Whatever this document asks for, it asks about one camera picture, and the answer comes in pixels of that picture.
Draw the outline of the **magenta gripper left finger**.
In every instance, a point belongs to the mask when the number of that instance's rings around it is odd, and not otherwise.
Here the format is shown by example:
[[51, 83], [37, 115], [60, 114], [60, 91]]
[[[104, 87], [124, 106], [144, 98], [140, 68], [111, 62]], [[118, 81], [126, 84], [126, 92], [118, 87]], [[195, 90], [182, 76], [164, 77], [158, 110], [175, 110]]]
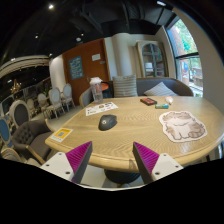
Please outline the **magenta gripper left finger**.
[[79, 184], [92, 153], [92, 142], [84, 143], [68, 153], [58, 152], [41, 169], [70, 182]]

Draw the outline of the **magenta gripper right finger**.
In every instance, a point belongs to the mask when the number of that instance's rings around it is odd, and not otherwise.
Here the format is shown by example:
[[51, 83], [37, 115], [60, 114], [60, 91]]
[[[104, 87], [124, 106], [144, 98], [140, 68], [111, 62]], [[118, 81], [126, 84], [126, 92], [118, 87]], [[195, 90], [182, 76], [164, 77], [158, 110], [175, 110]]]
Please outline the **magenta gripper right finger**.
[[133, 154], [145, 184], [152, 183], [182, 169], [169, 154], [158, 154], [146, 146], [134, 142]]

